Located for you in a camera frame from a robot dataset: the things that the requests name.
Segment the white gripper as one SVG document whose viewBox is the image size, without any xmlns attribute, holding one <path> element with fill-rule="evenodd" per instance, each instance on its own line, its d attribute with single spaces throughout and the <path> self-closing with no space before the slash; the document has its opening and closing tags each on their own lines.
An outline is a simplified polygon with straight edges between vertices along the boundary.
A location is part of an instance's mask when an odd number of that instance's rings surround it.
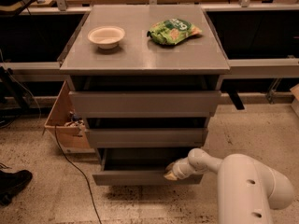
<svg viewBox="0 0 299 224">
<path fill-rule="evenodd" d="M 177 181 L 178 179 L 186 179 L 194 172 L 194 168 L 189 163 L 187 158 L 179 159 L 175 163 L 170 163 L 165 168 L 164 177 L 170 181 Z"/>
</svg>

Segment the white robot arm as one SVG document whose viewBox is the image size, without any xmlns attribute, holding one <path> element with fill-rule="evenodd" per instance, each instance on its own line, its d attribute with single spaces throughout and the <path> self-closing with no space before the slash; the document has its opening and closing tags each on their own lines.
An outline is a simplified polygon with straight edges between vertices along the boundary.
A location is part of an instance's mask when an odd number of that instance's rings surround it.
<svg viewBox="0 0 299 224">
<path fill-rule="evenodd" d="M 177 181 L 206 172 L 217 175 L 218 224 L 274 224 L 271 212 L 287 208 L 294 199 L 284 174 L 243 154 L 218 159 L 194 148 L 169 164 L 164 177 Z"/>
</svg>

